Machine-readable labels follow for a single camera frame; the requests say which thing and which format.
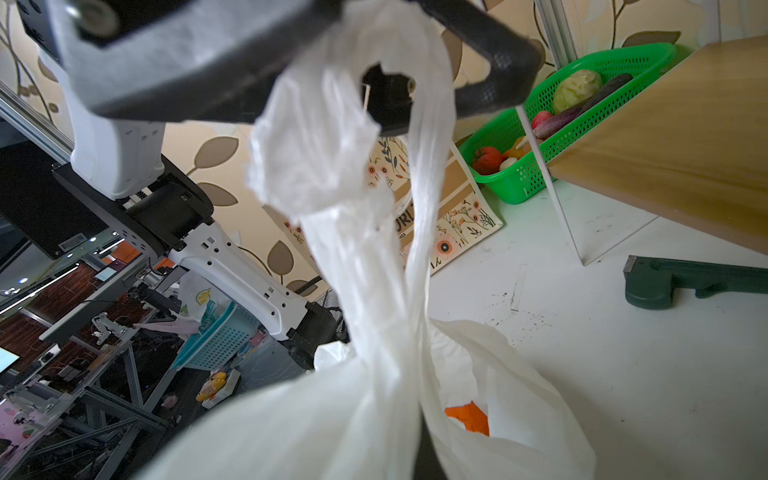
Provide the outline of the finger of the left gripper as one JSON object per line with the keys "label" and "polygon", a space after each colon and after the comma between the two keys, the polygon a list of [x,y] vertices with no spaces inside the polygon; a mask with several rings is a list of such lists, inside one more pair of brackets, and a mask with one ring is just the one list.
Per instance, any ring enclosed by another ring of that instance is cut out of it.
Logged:
{"label": "finger of the left gripper", "polygon": [[385,74],[380,64],[372,66],[362,83],[370,88],[366,110],[381,126],[382,137],[406,134],[415,81],[402,74]]}
{"label": "finger of the left gripper", "polygon": [[417,4],[489,62],[490,72],[483,81],[455,91],[459,119],[509,109],[527,100],[543,60],[531,41],[468,1],[418,0]]}

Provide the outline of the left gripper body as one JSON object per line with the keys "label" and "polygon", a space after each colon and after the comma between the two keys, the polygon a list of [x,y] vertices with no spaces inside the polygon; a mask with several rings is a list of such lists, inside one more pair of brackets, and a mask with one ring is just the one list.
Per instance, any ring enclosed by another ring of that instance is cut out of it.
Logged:
{"label": "left gripper body", "polygon": [[251,123],[339,1],[21,1],[24,32],[93,114]]}

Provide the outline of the white plastic grocery bag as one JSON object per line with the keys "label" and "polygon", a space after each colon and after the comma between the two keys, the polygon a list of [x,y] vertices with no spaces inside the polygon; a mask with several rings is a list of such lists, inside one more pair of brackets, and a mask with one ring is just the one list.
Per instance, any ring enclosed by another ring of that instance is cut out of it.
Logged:
{"label": "white plastic grocery bag", "polygon": [[[558,391],[493,327],[427,314],[429,250],[456,121],[446,47],[417,5],[355,1],[278,78],[251,132],[248,184],[304,231],[349,344],[312,373],[240,395],[180,434],[143,479],[412,479],[422,438],[451,479],[590,479],[596,456]],[[384,186],[357,181],[380,128],[366,67],[415,78],[408,260]],[[474,402],[490,435],[444,409]]]}

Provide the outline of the cream canvas tote bag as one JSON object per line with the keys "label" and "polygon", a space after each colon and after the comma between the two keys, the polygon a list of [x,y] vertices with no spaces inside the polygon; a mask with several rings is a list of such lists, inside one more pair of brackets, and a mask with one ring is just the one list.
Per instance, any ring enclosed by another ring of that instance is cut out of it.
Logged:
{"label": "cream canvas tote bag", "polygon": [[[399,242],[399,258],[408,260],[415,237],[415,210],[406,139],[381,137],[365,162],[356,165],[363,171],[357,181],[369,189],[386,187],[393,197],[390,218]],[[435,273],[449,262],[494,234],[503,222],[490,208],[473,178],[474,170],[463,160],[458,148],[450,147],[438,202],[433,242],[430,244],[430,271]]]}

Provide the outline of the orange fruit large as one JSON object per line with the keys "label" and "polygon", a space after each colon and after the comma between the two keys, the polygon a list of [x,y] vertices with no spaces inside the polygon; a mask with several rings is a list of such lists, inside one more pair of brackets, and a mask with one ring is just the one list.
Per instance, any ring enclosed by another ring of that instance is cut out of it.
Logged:
{"label": "orange fruit large", "polygon": [[448,407],[444,409],[447,417],[459,421],[466,431],[490,435],[487,414],[474,402],[462,406]]}

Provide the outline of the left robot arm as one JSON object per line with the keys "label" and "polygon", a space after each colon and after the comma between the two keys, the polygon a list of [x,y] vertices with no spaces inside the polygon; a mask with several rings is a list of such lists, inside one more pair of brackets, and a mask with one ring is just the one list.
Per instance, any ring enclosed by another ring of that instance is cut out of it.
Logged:
{"label": "left robot arm", "polygon": [[[115,127],[115,146],[80,141],[70,159],[75,165],[55,174],[57,181],[110,225],[126,227],[135,247],[156,257],[191,247],[200,225],[211,227],[213,203],[201,186],[160,153],[148,139],[169,122],[208,120],[245,123],[265,109],[278,74],[289,61],[342,20],[343,7],[355,1],[15,1],[24,33],[56,67],[74,75],[70,112],[97,121],[94,133]],[[458,118],[522,103],[531,92],[543,53],[532,41],[470,7],[466,1],[404,1],[418,5],[490,63],[485,80],[464,86],[450,100]],[[405,133],[414,111],[406,100],[408,74],[383,71],[383,61],[366,67],[363,80],[373,87],[373,120],[384,134]],[[108,137],[96,133],[97,140]],[[209,248],[204,264],[232,248]],[[297,363],[311,362],[321,341],[330,340],[330,314],[302,306],[287,317],[278,307],[296,310],[285,294],[256,293],[265,274],[245,275],[233,299],[250,313],[274,316],[277,333]]]}

